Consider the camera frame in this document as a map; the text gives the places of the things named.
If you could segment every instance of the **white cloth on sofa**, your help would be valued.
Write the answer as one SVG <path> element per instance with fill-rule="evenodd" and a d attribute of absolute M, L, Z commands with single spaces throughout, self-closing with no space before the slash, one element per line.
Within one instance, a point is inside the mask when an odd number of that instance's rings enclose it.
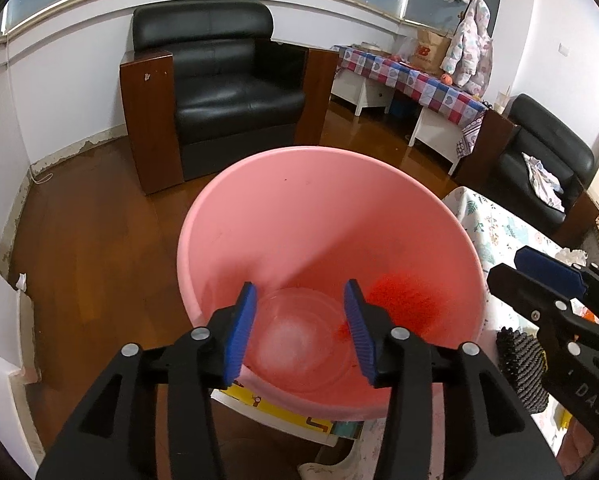
<path fill-rule="evenodd" d="M 524 156 L 526 167 L 529 169 L 529 181 L 537 198 L 547 206 L 563 213 L 564 206 L 556 193 L 563 193 L 564 190 L 557 177 L 549 173 L 538 158 L 526 153 L 522 153 L 521 155 Z"/>

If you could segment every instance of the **yellow board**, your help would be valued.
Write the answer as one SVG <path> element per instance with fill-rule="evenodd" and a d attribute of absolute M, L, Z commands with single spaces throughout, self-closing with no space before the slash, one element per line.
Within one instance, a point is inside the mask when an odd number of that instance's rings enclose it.
<path fill-rule="evenodd" d="M 269 415 L 276 416 L 308 430 L 319 431 L 320 433 L 330 433 L 333 429 L 333 423 L 330 420 L 321 418 L 312 418 L 305 415 L 297 415 L 283 408 L 278 408 L 274 404 L 269 403 L 262 397 L 255 395 L 248 388 L 244 388 L 241 384 L 235 381 L 227 390 L 223 390 L 225 394 L 233 397 L 233 399 L 241 400 L 244 404 L 252 406 Z"/>

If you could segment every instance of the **orange object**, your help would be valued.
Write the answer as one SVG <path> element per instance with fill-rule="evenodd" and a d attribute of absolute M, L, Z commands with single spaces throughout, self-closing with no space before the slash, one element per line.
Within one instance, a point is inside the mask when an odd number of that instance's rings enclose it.
<path fill-rule="evenodd" d="M 383 275 L 365 294 L 365 300 L 385 308 L 396 325 L 424 339 L 439 318 L 439 305 L 444 303 L 435 289 L 410 274 Z M 348 323 L 339 327 L 337 337 L 351 338 Z"/>

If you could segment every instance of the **floral tablecloth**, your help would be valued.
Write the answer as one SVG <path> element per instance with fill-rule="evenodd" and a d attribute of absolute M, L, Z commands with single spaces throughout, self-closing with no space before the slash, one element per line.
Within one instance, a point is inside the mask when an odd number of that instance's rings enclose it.
<path fill-rule="evenodd" d="M 550 256 L 561 249 L 556 243 L 532 228 L 523 220 L 480 194 L 458 187 L 443 203 L 455 214 L 475 246 L 482 264 L 484 277 L 492 267 L 505 263 L 514 266 L 515 253 L 528 245 Z M 519 317 L 507 304 L 487 294 L 486 315 L 477 343 L 497 362 L 495 336 L 502 327 L 536 330 L 532 323 Z M 441 389 L 433 391 L 433 451 L 430 478 L 439 480 L 443 473 L 443 397 Z M 566 431 L 557 427 L 557 401 L 550 397 L 544 413 L 532 415 L 554 453 L 557 453 Z M 366 421 L 350 455 L 340 464 L 324 466 L 304 464 L 299 472 L 304 480 L 372 480 L 384 434 L 385 419 Z"/>
<path fill-rule="evenodd" d="M 486 106 L 467 93 L 419 70 L 350 46 L 337 48 L 340 51 L 341 68 L 399 90 L 460 128 L 486 111 Z"/>

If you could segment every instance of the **pink plastic tub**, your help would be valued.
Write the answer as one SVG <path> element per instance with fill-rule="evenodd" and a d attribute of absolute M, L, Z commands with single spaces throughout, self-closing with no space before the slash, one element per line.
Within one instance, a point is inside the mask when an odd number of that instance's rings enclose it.
<path fill-rule="evenodd" d="M 368 385 L 352 342 L 335 333 L 346 280 L 367 290 L 394 272 L 444 298 L 428 341 L 456 348 L 477 337 L 483 274 L 451 212 L 407 174 L 322 147 L 259 153 L 224 170 L 190 208 L 177 253 L 195 326 L 233 304 L 245 281 L 257 286 L 239 381 L 295 413 L 336 420 L 386 415 L 389 392 Z"/>

